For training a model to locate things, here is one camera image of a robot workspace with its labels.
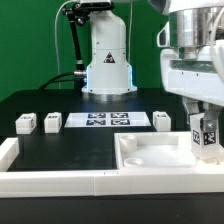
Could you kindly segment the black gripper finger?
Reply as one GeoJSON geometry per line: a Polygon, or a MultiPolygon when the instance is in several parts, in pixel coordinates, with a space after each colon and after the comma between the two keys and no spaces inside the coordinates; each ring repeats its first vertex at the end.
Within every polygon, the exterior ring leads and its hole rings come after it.
{"type": "Polygon", "coordinates": [[[199,106],[198,106],[199,101],[189,98],[189,97],[183,97],[182,98],[182,104],[184,107],[184,110],[186,112],[187,116],[187,123],[190,123],[190,117],[192,115],[198,114],[199,113],[199,106]]]}
{"type": "Polygon", "coordinates": [[[205,110],[203,117],[203,130],[205,132],[215,132],[218,126],[218,117],[222,107],[204,102],[203,108],[205,110]]]}

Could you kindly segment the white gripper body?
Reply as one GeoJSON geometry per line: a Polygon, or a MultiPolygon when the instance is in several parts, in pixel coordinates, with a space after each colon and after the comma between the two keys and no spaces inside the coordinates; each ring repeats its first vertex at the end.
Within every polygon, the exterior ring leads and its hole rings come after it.
{"type": "Polygon", "coordinates": [[[224,81],[213,67],[209,46],[200,49],[196,60],[182,60],[175,49],[164,49],[160,65],[167,92],[224,107],[224,81]]]}

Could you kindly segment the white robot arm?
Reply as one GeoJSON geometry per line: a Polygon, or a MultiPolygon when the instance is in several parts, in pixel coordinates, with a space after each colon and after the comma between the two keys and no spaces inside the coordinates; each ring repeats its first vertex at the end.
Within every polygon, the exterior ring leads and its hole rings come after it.
{"type": "Polygon", "coordinates": [[[143,18],[139,31],[113,13],[117,0],[80,0],[78,9],[91,23],[92,58],[87,66],[87,84],[82,92],[93,97],[118,97],[136,92],[134,58],[156,65],[167,92],[183,97],[189,115],[207,104],[200,128],[217,129],[224,108],[223,30],[219,20],[224,0],[147,0],[158,13],[168,17],[157,34],[149,30],[157,19],[143,18]]]}

